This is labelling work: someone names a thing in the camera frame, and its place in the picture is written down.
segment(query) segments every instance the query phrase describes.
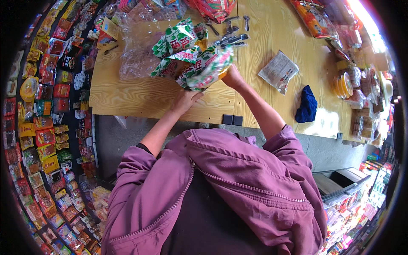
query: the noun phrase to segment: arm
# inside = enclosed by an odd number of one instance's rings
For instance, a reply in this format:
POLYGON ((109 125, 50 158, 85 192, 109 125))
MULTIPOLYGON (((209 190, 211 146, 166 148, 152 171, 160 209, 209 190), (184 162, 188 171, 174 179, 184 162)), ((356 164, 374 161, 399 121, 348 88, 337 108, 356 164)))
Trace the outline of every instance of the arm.
POLYGON ((244 98, 255 119, 258 121, 266 140, 278 134, 286 125, 279 113, 244 81, 235 65, 229 68, 227 75, 222 81, 227 86, 235 89, 244 98))
POLYGON ((203 93, 198 91, 181 90, 175 97, 171 108, 164 113, 163 117, 140 143, 144 144, 154 157, 157 157, 171 128, 173 128, 181 115, 185 114, 203 95, 203 93))

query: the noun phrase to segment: wrapper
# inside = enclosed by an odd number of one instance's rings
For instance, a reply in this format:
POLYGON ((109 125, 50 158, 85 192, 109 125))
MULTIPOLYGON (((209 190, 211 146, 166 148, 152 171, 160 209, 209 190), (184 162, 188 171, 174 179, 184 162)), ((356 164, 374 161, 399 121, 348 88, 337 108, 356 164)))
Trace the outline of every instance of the wrapper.
POLYGON ((236 5, 236 0, 184 0, 191 8, 197 10, 204 19, 220 24, 236 5))

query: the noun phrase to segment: yellow snack package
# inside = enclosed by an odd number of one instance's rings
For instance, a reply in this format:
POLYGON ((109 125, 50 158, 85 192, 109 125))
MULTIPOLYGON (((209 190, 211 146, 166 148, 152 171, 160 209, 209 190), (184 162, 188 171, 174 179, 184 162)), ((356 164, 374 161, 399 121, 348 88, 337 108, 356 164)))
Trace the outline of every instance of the yellow snack package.
POLYGON ((60 168, 60 164, 58 163, 58 158, 56 155, 51 156, 45 160, 41 160, 41 165, 45 173, 50 173, 60 168))

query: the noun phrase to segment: person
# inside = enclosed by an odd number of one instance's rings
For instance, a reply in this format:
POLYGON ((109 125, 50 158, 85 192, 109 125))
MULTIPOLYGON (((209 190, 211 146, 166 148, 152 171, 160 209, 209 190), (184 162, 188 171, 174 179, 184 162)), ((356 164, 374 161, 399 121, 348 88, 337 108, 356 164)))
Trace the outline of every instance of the person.
POLYGON ((312 162, 292 128, 232 65, 224 83, 265 135, 191 129, 160 152, 171 128, 203 96, 181 91, 124 153, 109 198, 103 254, 315 254, 326 238, 312 162))

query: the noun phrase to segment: jacket zipper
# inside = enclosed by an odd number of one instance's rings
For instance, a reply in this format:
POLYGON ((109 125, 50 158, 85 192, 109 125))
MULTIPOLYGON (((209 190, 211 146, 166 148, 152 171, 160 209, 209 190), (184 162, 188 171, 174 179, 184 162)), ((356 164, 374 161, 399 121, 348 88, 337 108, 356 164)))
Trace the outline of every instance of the jacket zipper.
POLYGON ((190 175, 190 178, 189 178, 189 180, 187 182, 187 186, 183 190, 183 192, 181 193, 181 195, 179 196, 177 201, 167 211, 165 211, 162 215, 160 215, 152 224, 150 224, 146 228, 142 228, 141 230, 138 230, 136 232, 133 232, 133 233, 121 236, 121 237, 114 238, 114 239, 110 240, 109 243, 112 243, 112 242, 115 242, 115 241, 118 241, 118 240, 122 240, 122 239, 125 239, 125 238, 129 238, 129 237, 134 236, 134 235, 141 234, 141 233, 151 229, 153 226, 155 226, 160 220, 162 220, 166 215, 168 215, 172 210, 174 210, 174 208, 176 208, 178 206, 178 204, 180 203, 180 201, 182 200, 182 198, 186 194, 188 188, 190 187, 190 184, 193 181, 193 176, 194 176, 194 167, 192 167, 191 175, 190 175))
POLYGON ((259 192, 259 193, 266 194, 266 195, 269 195, 269 196, 279 197, 279 198, 282 198, 282 199, 285 199, 285 200, 288 200, 288 201, 291 201, 291 202, 307 202, 307 203, 310 204, 310 202, 309 202, 307 199, 293 199, 293 198, 288 198, 288 197, 286 197, 286 196, 284 196, 284 195, 282 195, 282 194, 278 194, 278 193, 266 191, 266 190, 263 190, 263 189, 260 189, 260 188, 255 188, 255 187, 252 187, 252 186, 249 186, 249 185, 241 184, 241 183, 238 183, 238 182, 232 182, 232 181, 228 181, 228 180, 226 180, 226 179, 217 177, 217 176, 215 176, 215 175, 209 174, 209 173, 205 172, 204 170, 202 170, 199 166, 197 166, 197 165, 195 164, 195 162, 193 162, 193 166, 194 166, 197 170, 199 170, 201 173, 203 173, 203 174, 205 174, 206 176, 210 177, 211 179, 217 180, 217 181, 219 181, 219 182, 223 182, 223 183, 226 183, 226 184, 229 184, 229 185, 233 185, 233 186, 236 186, 236 187, 244 188, 244 189, 247 189, 247 190, 250 190, 250 191, 259 192))

